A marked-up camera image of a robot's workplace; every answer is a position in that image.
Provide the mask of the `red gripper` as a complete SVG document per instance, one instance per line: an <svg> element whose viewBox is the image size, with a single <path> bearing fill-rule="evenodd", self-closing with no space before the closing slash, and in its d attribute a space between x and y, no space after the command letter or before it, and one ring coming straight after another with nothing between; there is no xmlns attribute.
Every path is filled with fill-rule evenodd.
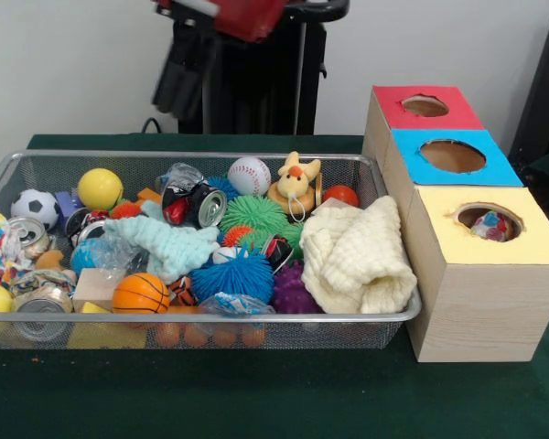
<svg viewBox="0 0 549 439"><path fill-rule="evenodd" d="M245 42L268 37L283 15L286 1L156 1L165 16L194 12L208 16L219 33ZM199 104L202 82L210 63L210 40L196 27L173 24L173 39L156 85L153 104L160 112L175 112L189 120Z"/></svg>

